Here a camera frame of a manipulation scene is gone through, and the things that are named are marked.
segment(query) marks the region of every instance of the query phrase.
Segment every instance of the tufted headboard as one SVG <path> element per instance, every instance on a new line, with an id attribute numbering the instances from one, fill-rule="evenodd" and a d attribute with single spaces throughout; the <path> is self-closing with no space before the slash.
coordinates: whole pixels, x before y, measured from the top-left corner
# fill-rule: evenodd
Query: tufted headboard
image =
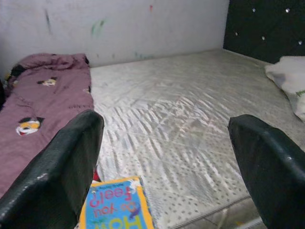
<path id="1" fill-rule="evenodd" d="M 230 0 L 224 49 L 271 63 L 305 55 L 305 0 Z"/>

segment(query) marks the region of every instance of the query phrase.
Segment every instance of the white mattress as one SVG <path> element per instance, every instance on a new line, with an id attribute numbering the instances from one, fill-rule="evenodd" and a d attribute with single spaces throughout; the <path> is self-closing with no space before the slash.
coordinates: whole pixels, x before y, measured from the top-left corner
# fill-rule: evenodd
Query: white mattress
<path id="1" fill-rule="evenodd" d="M 155 226 L 235 228 L 259 217 L 237 166 L 230 117 L 251 114 L 305 148 L 305 126 L 261 62 L 223 50 L 91 69 L 105 119 L 103 180 L 141 176 Z"/>

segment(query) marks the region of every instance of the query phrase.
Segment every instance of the children's book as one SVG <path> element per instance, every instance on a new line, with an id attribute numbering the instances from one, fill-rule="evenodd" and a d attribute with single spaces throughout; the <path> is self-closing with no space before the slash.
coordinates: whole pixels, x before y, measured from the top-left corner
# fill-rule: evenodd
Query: children's book
<path id="1" fill-rule="evenodd" d="M 81 229 L 153 229 L 139 177 L 92 183 L 81 210 Z"/>

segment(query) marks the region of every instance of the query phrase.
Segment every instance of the red object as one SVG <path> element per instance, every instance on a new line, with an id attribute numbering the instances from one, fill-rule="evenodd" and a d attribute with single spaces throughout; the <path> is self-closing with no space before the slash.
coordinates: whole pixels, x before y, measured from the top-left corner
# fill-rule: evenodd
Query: red object
<path id="1" fill-rule="evenodd" d="M 93 173 L 93 180 L 98 181 L 98 182 L 101 181 L 101 179 L 99 178 L 99 175 L 98 175 L 97 172 L 96 172 L 96 169 L 95 169 L 95 171 L 94 171 L 94 173 Z"/>

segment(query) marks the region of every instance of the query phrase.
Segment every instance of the pillow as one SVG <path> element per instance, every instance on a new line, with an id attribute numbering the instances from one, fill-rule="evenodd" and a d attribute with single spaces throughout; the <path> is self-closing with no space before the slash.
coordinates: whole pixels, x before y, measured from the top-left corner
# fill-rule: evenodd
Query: pillow
<path id="1" fill-rule="evenodd" d="M 283 56 L 265 67 L 269 79 L 287 95 L 292 110 L 305 122 L 305 56 Z"/>

